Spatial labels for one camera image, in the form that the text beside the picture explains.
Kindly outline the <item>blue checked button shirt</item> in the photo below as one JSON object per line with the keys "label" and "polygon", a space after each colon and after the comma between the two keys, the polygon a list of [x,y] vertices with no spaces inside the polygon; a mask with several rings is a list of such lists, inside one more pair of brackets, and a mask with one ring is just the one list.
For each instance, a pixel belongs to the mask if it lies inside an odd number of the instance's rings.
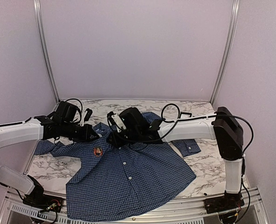
{"label": "blue checked button shirt", "polygon": [[[35,154],[52,154],[53,157],[79,158],[81,167],[66,183],[66,195],[72,203],[75,196],[92,199],[100,194],[101,205],[110,194],[118,203],[133,199],[137,204],[153,206],[166,203],[186,189],[196,174],[169,144],[135,144],[116,148],[107,142],[111,129],[98,123],[93,130],[99,139],[64,145],[48,140],[39,141]],[[101,157],[93,149],[103,150]]]}

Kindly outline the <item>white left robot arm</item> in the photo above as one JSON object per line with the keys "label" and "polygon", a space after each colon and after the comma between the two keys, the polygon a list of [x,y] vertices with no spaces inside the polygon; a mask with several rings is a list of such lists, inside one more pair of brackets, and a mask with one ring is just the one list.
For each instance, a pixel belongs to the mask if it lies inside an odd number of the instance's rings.
{"label": "white left robot arm", "polygon": [[[92,110],[78,107],[68,100],[60,101],[49,115],[30,117],[27,120],[0,125],[0,149],[38,140],[64,137],[72,142],[91,142],[99,139],[92,125],[86,123]],[[14,188],[29,196],[32,203],[43,208],[48,198],[36,179],[0,165],[0,184]]]}

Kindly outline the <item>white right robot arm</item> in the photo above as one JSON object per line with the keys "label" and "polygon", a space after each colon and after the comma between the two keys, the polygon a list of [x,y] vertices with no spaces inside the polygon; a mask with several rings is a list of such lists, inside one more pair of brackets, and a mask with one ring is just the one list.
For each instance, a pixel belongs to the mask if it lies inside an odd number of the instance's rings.
{"label": "white right robot arm", "polygon": [[109,112],[112,130],[108,142],[121,147],[128,143],[163,144],[180,140],[214,140],[225,163],[225,195],[220,205],[230,209],[238,201],[242,185],[243,129],[227,108],[206,115],[193,116],[177,110],[177,117],[160,117],[148,122],[140,110],[130,107],[117,114]]}

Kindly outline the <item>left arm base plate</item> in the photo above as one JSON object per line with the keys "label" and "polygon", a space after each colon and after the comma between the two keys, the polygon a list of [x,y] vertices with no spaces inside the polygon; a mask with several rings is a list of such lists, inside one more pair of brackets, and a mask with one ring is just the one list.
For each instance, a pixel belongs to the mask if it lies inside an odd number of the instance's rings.
{"label": "left arm base plate", "polygon": [[64,199],[57,196],[42,194],[37,199],[25,195],[23,203],[41,210],[41,212],[56,211],[60,212]]}

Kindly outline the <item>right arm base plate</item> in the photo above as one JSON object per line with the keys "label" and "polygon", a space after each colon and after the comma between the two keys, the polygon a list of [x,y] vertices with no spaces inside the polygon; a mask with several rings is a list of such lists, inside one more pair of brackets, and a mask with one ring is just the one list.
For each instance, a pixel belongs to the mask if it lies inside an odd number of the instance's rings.
{"label": "right arm base plate", "polygon": [[239,186],[237,190],[225,189],[223,195],[204,200],[204,207],[207,214],[240,208],[244,204],[241,186]]}

